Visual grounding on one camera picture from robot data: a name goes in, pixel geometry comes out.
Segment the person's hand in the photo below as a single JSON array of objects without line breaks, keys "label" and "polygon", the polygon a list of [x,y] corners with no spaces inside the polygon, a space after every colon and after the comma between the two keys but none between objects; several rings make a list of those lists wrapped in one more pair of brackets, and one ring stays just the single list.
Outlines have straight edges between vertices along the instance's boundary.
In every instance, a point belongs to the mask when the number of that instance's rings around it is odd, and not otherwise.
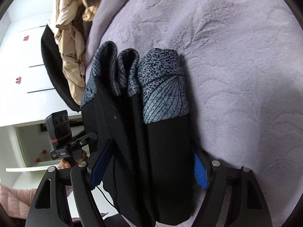
[{"label": "person's hand", "polygon": [[[82,151],[82,157],[78,161],[78,163],[81,162],[81,161],[87,161],[87,159],[88,159],[87,153],[83,150]],[[62,168],[62,169],[68,169],[68,168],[71,168],[71,165],[70,165],[69,162],[65,161],[64,159],[61,159],[61,161],[60,161],[60,168]]]}]

